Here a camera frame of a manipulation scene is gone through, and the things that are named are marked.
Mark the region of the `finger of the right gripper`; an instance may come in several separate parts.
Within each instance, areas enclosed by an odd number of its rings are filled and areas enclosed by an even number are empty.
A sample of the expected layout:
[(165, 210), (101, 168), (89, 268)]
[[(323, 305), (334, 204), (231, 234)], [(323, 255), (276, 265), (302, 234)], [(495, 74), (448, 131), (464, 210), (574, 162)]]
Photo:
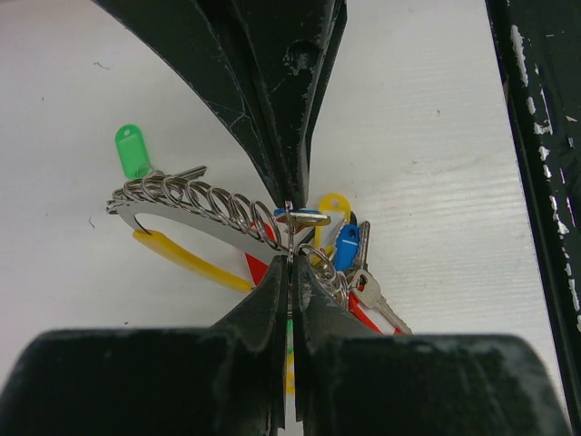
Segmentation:
[(343, 1), (234, 1), (241, 115), (228, 129), (273, 202), (305, 206), (310, 149), (347, 20)]
[(273, 202), (288, 195), (272, 168), (258, 117), (203, 9), (196, 1), (96, 3), (153, 50), (202, 99), (249, 156)]

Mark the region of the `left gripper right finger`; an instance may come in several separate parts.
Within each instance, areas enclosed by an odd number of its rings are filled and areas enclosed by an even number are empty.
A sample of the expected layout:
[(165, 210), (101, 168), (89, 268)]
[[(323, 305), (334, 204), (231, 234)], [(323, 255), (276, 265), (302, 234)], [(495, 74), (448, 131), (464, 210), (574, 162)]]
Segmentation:
[(296, 416), (308, 435), (567, 435), (544, 364), (505, 334), (383, 335), (293, 270)]

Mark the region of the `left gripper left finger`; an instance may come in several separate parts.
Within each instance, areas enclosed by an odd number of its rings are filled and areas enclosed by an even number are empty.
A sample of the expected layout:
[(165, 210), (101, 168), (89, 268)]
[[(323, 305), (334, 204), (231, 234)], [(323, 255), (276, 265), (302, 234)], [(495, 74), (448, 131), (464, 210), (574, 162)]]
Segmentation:
[(285, 426), (287, 260), (207, 328), (55, 330), (1, 394), (4, 435), (274, 435)]

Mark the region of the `green tag key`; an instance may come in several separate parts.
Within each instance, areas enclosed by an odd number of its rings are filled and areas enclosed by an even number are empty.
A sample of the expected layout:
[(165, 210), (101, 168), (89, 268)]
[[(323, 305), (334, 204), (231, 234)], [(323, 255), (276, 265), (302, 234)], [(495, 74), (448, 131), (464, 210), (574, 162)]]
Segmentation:
[(169, 177), (152, 163), (141, 129), (125, 124), (114, 135), (114, 144), (127, 181), (146, 177)]

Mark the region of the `large metal keyring yellow handle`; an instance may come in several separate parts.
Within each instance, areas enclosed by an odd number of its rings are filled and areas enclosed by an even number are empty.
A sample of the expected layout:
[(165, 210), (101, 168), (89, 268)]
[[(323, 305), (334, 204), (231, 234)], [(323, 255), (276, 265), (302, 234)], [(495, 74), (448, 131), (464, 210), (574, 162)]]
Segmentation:
[[(308, 255), (303, 251), (303, 244), (307, 234), (321, 226), (296, 228), (278, 223), (273, 216), (274, 211), (264, 203), (251, 201), (240, 193), (231, 193), (202, 181), (205, 171), (205, 167), (201, 166), (169, 177), (153, 176), (127, 181), (113, 192), (106, 203), (106, 212), (120, 216), (133, 229), (134, 239), (153, 252), (239, 292), (252, 291), (277, 255), (295, 257), (303, 254), (313, 268)], [(141, 214), (155, 215), (183, 224), (244, 252), (253, 274), (252, 279), (243, 279), (208, 263), (163, 233), (146, 228), (138, 221)], [(364, 267), (363, 272), (371, 275), (373, 287), (363, 301), (371, 306), (378, 305), (379, 313), (385, 318), (390, 313), (396, 313), (382, 295), (379, 283), (366, 264), (369, 231), (370, 225), (367, 228), (367, 247), (359, 250), (359, 262)], [(313, 270), (321, 284), (316, 270)], [(327, 287), (321, 285), (331, 295)], [(338, 303), (348, 309), (346, 303)]]

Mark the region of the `yellow key tag key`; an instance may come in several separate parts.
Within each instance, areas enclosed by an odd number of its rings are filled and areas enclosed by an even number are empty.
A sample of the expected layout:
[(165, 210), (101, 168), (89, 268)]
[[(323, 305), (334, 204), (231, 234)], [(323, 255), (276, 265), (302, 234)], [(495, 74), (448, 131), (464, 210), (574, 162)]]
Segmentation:
[(320, 199), (318, 209), (322, 214), (329, 216), (330, 223), (316, 229), (314, 246), (316, 248), (335, 247), (341, 228), (350, 223), (350, 202), (339, 193), (329, 193)]

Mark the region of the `blue key tag key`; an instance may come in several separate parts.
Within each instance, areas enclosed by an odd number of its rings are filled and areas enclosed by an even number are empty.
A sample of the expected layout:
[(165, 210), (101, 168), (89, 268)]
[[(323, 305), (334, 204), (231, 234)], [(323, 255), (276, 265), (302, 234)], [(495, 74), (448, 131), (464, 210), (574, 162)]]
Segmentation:
[(331, 223), (331, 218), (327, 214), (310, 209), (287, 211), (279, 208), (274, 210), (273, 216), (278, 223), (285, 223), (296, 228), (326, 226)]

